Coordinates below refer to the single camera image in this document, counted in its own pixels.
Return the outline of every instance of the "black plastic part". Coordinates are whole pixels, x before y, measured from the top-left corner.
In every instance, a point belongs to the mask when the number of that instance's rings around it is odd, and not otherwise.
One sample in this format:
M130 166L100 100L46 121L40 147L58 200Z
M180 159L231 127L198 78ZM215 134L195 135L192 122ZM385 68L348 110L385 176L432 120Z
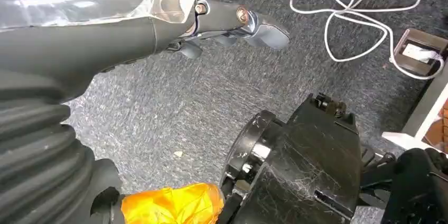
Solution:
M349 223L358 201L362 168L359 137L335 123L341 116L326 113L314 101L310 96L287 124L263 111L243 129L237 145L245 146L241 138L259 137L258 142L265 142L271 151L260 167L250 163L257 170L253 179L247 173L224 173L227 178L222 188L227 194L232 177L251 182L250 191L228 223ZM348 127L354 125L343 122ZM232 151L228 167L234 166L234 159L250 153L244 149Z
M448 160L434 149L411 149L362 174L365 205L385 209L381 223L448 223ZM389 192L378 195L377 191Z
M184 24L148 17L0 33L0 223L124 223L116 197L105 197L122 184L114 163L95 161L60 124L70 116L60 103L94 75L162 51L194 20L192 11Z
M219 215L216 224L227 224L232 221L234 214L238 211L242 197L238 194L233 194L226 200L226 207L223 208Z
M375 151L367 145L361 145L362 166L366 167L375 159Z
M237 11L241 7L238 4L229 4L211 0L200 0L207 8L206 14L198 15L198 33L229 31L245 24L238 20Z

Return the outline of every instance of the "orange plastic bag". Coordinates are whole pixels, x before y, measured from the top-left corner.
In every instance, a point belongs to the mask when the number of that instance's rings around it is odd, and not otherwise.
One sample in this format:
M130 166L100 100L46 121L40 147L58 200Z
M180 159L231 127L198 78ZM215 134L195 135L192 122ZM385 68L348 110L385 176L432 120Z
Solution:
M122 212L126 224L215 224L223 205L216 185L198 183L129 195Z

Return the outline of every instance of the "grey carpet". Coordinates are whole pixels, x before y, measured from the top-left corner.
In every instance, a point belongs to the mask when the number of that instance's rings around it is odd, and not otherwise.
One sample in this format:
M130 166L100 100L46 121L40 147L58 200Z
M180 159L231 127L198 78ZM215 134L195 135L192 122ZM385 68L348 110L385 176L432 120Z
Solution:
M127 193L219 180L226 154L246 121L262 109L286 120L311 92L343 100L357 115L361 140L380 151L401 150L381 139L400 130L424 82L388 62L385 42L362 59L335 63L323 44L328 14L299 15L286 0L221 0L274 16L291 32L281 51L239 42L204 44L203 55L159 54L96 76L72 101L69 120L98 158L115 161ZM422 0L414 10L370 14L395 31L414 27L448 36L448 0ZM361 7L404 6L414 0L366 0ZM296 0L303 9L336 7L333 0ZM380 32L334 20L330 45L339 57L369 48ZM182 151L177 157L174 152ZM356 223L377 223L381 212L358 211Z

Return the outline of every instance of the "brass screw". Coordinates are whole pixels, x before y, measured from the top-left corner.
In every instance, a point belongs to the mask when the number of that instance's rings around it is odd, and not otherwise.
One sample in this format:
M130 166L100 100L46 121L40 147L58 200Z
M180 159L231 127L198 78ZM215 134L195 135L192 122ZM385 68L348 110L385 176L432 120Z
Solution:
M244 7L239 7L237 9L237 17L241 23L246 24L249 22L249 12Z
M205 14L207 12L207 8L203 4L198 4L194 7L194 10L197 14Z

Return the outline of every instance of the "white cable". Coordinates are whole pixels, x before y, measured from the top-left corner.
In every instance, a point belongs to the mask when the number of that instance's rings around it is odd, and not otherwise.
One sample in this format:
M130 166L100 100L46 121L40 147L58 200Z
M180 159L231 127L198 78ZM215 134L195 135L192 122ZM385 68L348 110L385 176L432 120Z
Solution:
M356 6L358 6L362 0L358 0L356 3L354 3L354 0L350 0L350 3L348 5L344 4L341 0L335 0L339 5L341 5L342 7L344 7L343 10L335 10L335 9L330 9L330 8L326 8L326 9L319 9L319 10L309 10L309 11L304 11L304 10L299 10L296 9L293 5L293 0L289 0L290 1L290 7L293 11L300 13L300 14L316 14L316 13L324 13L324 12L330 12L330 16L328 17L326 24L325 24L325 29L324 29L324 43L325 43L325 48L326 51L328 52L328 55L330 56L330 58L336 62L346 62L346 61L350 61L350 60L354 60L354 59L358 59L362 56L365 56L367 54L369 54L371 51L373 51L374 49L376 49L383 41L384 39L386 39L387 35L389 34L389 40L390 40L390 61L394 64L394 66L402 73L404 73L405 75L412 77L414 79L419 79L419 80L428 80L428 79L432 79L434 77L436 77L443 69L444 67L444 60L443 58L438 55L435 56L434 59L436 59L437 61L440 62L439 68L438 70L430 76L419 76L419 75L415 75L409 71L406 71L405 69L403 69L402 67L400 67L397 62L395 61L395 56L394 56L394 35L392 32L392 29L387 26L386 24L377 21L373 18L370 18L364 14L361 14L361 12L363 13L382 13L382 12L397 12L397 11L405 11L405 10L409 10L412 9L414 7L416 7L419 3L420 0L417 0L412 6L407 6L407 7L400 7L400 8L385 8L385 9L358 9L356 8ZM364 18L367 21L361 21L361 20L356 20L354 18L350 18L347 16L344 16L343 14L353 14L356 15L358 17ZM358 24L362 24L362 25L367 25L367 26L371 26L371 27L376 27L380 30L383 31L383 35L381 37L381 39L375 43L369 50L359 54L359 55L355 55L352 56L350 58L346 58L346 59L337 59L334 57L333 53L330 50L330 47L328 45L328 26L330 25L330 21L333 17L337 17L349 22L354 22L354 23L358 23Z

